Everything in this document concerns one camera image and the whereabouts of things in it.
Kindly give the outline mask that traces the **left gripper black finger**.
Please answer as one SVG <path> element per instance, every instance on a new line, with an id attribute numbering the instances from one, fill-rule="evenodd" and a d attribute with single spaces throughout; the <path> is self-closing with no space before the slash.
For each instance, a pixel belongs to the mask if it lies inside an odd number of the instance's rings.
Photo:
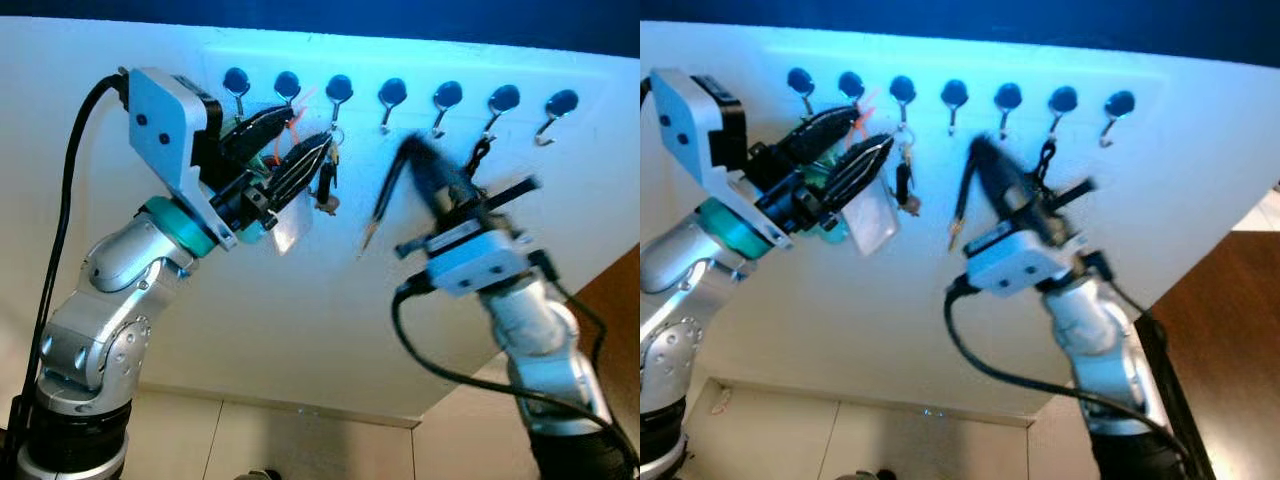
<path id="1" fill-rule="evenodd" d="M 253 155 L 278 138 L 293 119 L 294 109 L 287 105 L 256 113 L 221 137 L 221 157 L 237 165 L 247 164 Z"/>
<path id="2" fill-rule="evenodd" d="M 265 186 L 269 210 L 283 210 L 314 180 L 332 143 L 332 133 L 317 133 L 291 148 Z"/>
<path id="3" fill-rule="evenodd" d="M 774 145 L 774 152 L 786 163 L 809 165 L 817 163 L 837 145 L 861 119 L 855 106 L 832 108 L 794 127 Z"/>
<path id="4" fill-rule="evenodd" d="M 893 134 L 873 134 L 855 143 L 826 173 L 818 198 L 826 211 L 844 209 L 879 174 L 893 148 Z"/>

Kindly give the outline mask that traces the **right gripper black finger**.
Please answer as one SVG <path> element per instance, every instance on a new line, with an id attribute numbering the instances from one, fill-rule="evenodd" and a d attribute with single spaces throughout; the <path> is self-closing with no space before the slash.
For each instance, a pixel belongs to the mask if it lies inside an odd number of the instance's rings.
<path id="1" fill-rule="evenodd" d="M 1037 192 L 1012 156 L 988 134 L 979 134 L 970 143 L 970 160 L 996 219 L 1018 229 L 1037 230 Z"/>
<path id="2" fill-rule="evenodd" d="M 408 134 L 399 145 L 399 157 L 406 160 L 413 188 L 433 216 L 443 218 L 456 209 L 461 177 L 436 147 L 421 134 Z"/>
<path id="3" fill-rule="evenodd" d="M 477 187 L 440 150 L 420 140 L 420 198 L 431 212 L 452 212 L 477 201 Z"/>
<path id="4" fill-rule="evenodd" d="M 1062 219 L 1032 177 L 995 141 L 989 142 L 989 204 L 1015 230 L 1062 230 Z"/>

